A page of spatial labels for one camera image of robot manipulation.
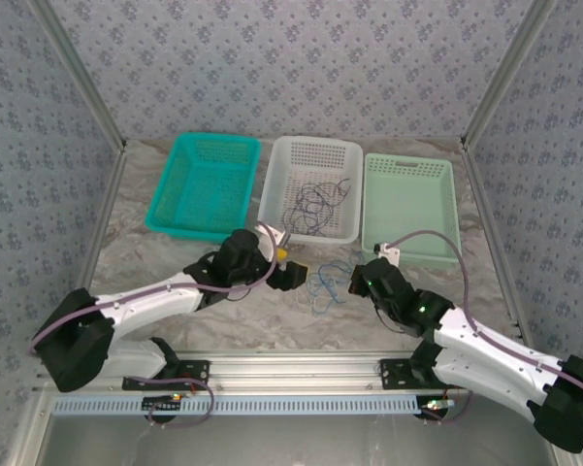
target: light green basket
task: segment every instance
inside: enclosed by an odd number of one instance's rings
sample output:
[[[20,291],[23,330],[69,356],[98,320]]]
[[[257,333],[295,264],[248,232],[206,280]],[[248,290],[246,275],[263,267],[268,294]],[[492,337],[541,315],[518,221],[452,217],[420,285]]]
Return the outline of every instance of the light green basket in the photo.
[[[459,251],[453,166],[448,160],[369,153],[365,159],[362,251],[417,230],[436,230]],[[439,237],[420,235],[400,245],[401,264],[445,269],[457,263]]]

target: white basket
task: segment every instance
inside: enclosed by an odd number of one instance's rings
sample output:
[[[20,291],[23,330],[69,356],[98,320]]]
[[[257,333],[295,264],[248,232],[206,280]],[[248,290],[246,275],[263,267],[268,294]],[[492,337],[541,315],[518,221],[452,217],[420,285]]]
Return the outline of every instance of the white basket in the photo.
[[[291,233],[301,245],[346,245],[358,238],[362,205],[363,154],[360,146],[338,139],[283,136],[274,142],[265,177],[259,220]],[[293,233],[285,221],[295,212],[297,195],[306,183],[339,183],[344,200],[328,211],[319,236]]]

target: yellow part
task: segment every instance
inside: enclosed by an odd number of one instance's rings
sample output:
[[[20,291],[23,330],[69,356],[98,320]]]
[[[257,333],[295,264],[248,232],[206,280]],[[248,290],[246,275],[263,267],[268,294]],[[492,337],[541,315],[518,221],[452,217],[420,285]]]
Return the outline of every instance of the yellow part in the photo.
[[[276,251],[276,260],[278,262],[282,262],[286,258],[287,258],[287,251],[284,250],[283,248],[277,248],[277,251]]]

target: patterned wallpaper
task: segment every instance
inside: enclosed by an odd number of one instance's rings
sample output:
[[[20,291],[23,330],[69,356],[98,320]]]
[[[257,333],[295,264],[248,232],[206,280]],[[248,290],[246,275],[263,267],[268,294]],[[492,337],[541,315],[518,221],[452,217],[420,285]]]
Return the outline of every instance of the patterned wallpaper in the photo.
[[[40,367],[26,342],[75,285],[112,164],[25,0],[0,0],[0,464]]]
[[[531,0],[51,0],[123,137],[459,135]]]
[[[474,154],[535,342],[583,356],[583,0],[559,2]]]

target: floor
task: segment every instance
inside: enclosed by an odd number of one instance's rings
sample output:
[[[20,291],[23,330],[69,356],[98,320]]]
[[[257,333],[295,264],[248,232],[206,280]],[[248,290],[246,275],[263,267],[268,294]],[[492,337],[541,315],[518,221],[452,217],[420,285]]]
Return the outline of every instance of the floor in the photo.
[[[261,160],[246,225],[254,224],[274,140],[262,140]],[[457,140],[354,140],[369,152],[450,160],[455,174],[464,259],[470,271],[470,308],[481,322],[513,334],[502,292],[480,221]],[[113,205],[93,277],[91,292],[129,290],[170,277],[204,253],[208,243],[178,241],[149,231],[144,218],[165,165],[171,143],[129,141],[126,166]],[[334,258],[347,260],[359,242],[341,248],[295,246],[289,257],[315,268]],[[463,296],[459,268],[445,271],[404,267],[416,286],[442,294],[455,303]],[[344,304],[316,315],[304,287],[282,293],[259,287],[241,302],[225,301],[191,316],[171,317],[132,334],[134,339],[158,336],[176,350],[413,350],[418,340],[394,334],[376,318],[371,303],[349,296]]]

